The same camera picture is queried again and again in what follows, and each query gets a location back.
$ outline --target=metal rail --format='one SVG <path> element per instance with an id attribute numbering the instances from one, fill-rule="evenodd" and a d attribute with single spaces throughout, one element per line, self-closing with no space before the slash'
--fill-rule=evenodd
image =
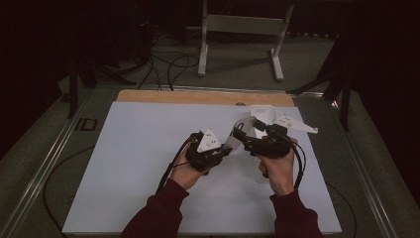
<path id="1" fill-rule="evenodd" d="M 50 175 L 55 163 L 59 158 L 59 155 L 64 149 L 64 146 L 67 143 L 67 140 L 70 137 L 74 126 L 76 125 L 76 119 L 78 118 L 78 115 L 80 114 L 85 102 L 90 97 L 91 92 L 91 90 L 86 89 L 86 91 L 80 99 L 80 106 L 78 107 L 74 116 L 71 119 L 66 120 L 64 126 L 58 134 L 58 137 L 52 144 L 52 147 L 50 148 L 48 154 L 44 158 L 37 172 L 29 181 L 21 198 L 15 206 L 15 209 L 9 216 L 9 219 L 7 220 L 5 226 L 2 228 L 0 232 L 1 238 L 15 237 L 19 232 L 19 228 L 21 227 L 29 211 L 31 210 L 40 191 L 43 189 L 45 181 Z"/>
<path id="2" fill-rule="evenodd" d="M 339 106 L 337 102 L 334 102 L 330 106 L 330 112 L 334 120 L 341 125 L 340 116 L 338 113 Z M 370 177 L 368 175 L 368 171 L 362 161 L 362 158 L 348 132 L 345 132 L 343 128 L 341 128 L 340 133 L 346 139 L 347 146 L 349 148 L 349 152 L 351 153 L 352 164 L 355 167 L 356 175 L 358 176 L 359 182 L 361 183 L 361 187 L 365 192 L 367 197 L 367 202 L 370 205 L 370 209 L 373 213 L 374 218 L 376 219 L 376 223 L 379 227 L 380 232 L 384 238 L 397 238 L 397 234 L 395 229 L 390 221 L 388 214 L 383 206 L 382 200 L 380 199 L 379 194 L 377 193 L 376 189 L 374 188 Z"/>

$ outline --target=wire on floor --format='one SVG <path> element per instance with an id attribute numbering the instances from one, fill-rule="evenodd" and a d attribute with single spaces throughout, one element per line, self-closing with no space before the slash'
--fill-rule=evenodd
<path id="1" fill-rule="evenodd" d="M 59 233 L 61 234 L 61 236 L 63 238 L 67 238 L 67 235 L 65 235 L 64 233 L 61 232 L 62 227 L 58 223 L 58 221 L 56 220 L 56 218 L 53 216 L 53 213 L 52 213 L 52 211 L 51 211 L 51 209 L 49 207 L 49 204 L 47 202 L 47 187 L 49 185 L 50 178 L 52 177 L 52 175 L 54 174 L 54 172 L 56 171 L 56 169 L 58 169 L 59 167 L 61 167 L 65 162 L 67 162 L 67 161 L 69 161 L 69 160 L 75 158 L 76 156 L 79 156 L 79 155 L 81 155 L 81 154 L 83 154 L 85 152 L 88 152 L 88 151 L 92 150 L 93 148 L 95 148 L 95 146 L 88 147 L 88 148 L 86 148 L 84 150 L 81 150 L 81 151 L 79 151 L 79 152 L 77 152 L 77 153 L 75 153 L 75 154 L 73 154 L 73 155 L 71 155 L 71 156 L 66 157 L 65 159 L 63 159 L 60 163 L 58 163 L 58 165 L 56 165 L 52 169 L 52 171 L 50 172 L 49 176 L 46 179 L 46 183 L 44 184 L 44 187 L 43 187 L 43 203 L 44 203 L 44 207 L 46 208 L 47 214 L 49 215 L 50 219 L 52 220 L 54 226 L 58 229 Z"/>
<path id="2" fill-rule="evenodd" d="M 357 235 L 357 233 L 358 233 L 358 220 L 357 220 L 357 218 L 356 218 L 356 214 L 355 214 L 355 211 L 353 210 L 353 208 L 352 208 L 352 206 L 350 205 L 350 203 L 349 203 L 349 201 L 335 188 L 335 187 L 333 187 L 332 185 L 330 185 L 329 183 L 327 183 L 327 182 L 325 182 L 325 184 L 329 187 L 329 188 L 331 188 L 333 191 L 335 191 L 342 199 L 343 199 L 343 201 L 347 204 L 347 206 L 350 208 L 350 210 L 352 211 L 352 216 L 353 216 L 353 220 L 354 220 L 354 222 L 355 222 L 355 228 L 354 228 L 354 231 L 353 231 L 353 238 L 356 238 L 356 235 Z"/>
<path id="3" fill-rule="evenodd" d="M 156 54 L 177 54 L 180 55 L 179 57 L 173 59 L 173 60 L 167 60 L 167 59 L 163 59 L 161 57 L 158 57 Z M 167 69 L 166 72 L 166 77 L 167 77 L 167 84 L 169 85 L 170 90 L 173 91 L 173 83 L 190 67 L 194 67 L 198 65 L 198 57 L 195 56 L 191 56 L 191 55 L 187 55 L 185 53 L 182 52 L 152 52 L 152 57 L 156 58 L 158 60 L 161 60 L 163 62 L 166 62 L 169 64 L 169 68 Z M 176 63 L 179 60 L 182 59 L 186 59 L 187 63 L 186 64 L 178 64 Z M 194 59 L 195 62 L 194 63 L 190 63 L 190 59 Z M 179 72 L 174 78 L 171 78 L 171 70 L 174 67 L 179 67 L 181 68 L 181 72 Z"/>

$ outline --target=wooden tabletop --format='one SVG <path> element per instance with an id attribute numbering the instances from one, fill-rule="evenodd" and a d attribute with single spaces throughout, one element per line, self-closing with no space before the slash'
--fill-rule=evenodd
<path id="1" fill-rule="evenodd" d="M 117 101 L 189 104 L 247 105 L 293 107 L 292 98 L 282 93 L 247 93 L 215 91 L 159 91 L 124 89 Z"/>

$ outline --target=white stand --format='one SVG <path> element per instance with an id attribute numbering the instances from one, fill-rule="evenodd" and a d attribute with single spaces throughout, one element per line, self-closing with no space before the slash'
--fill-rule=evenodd
<path id="1" fill-rule="evenodd" d="M 278 81 L 283 81 L 284 76 L 281 70 L 278 53 L 283 43 L 292 11 L 293 5 L 288 6 L 287 12 L 283 19 L 209 15 L 207 14 L 207 0 L 203 0 L 203 19 L 201 27 L 202 39 L 198 64 L 198 75 L 204 76 L 206 74 L 208 50 L 206 38 L 208 31 L 250 33 L 278 36 L 275 48 L 271 49 L 271 59 L 275 72 L 275 79 Z"/>

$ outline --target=person's left hand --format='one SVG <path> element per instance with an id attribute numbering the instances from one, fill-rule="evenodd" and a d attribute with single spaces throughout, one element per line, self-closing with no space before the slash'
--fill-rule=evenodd
<path id="1" fill-rule="evenodd" d="M 197 171 L 196 169 L 191 167 L 187 162 L 185 154 L 189 145 L 190 144 L 188 143 L 183 149 L 182 153 L 179 155 L 178 159 L 174 164 L 175 167 L 172 169 L 172 172 L 169 177 L 170 179 L 176 181 L 176 183 L 182 186 L 185 190 L 188 190 L 192 186 L 194 186 L 198 179 L 205 173 Z"/>

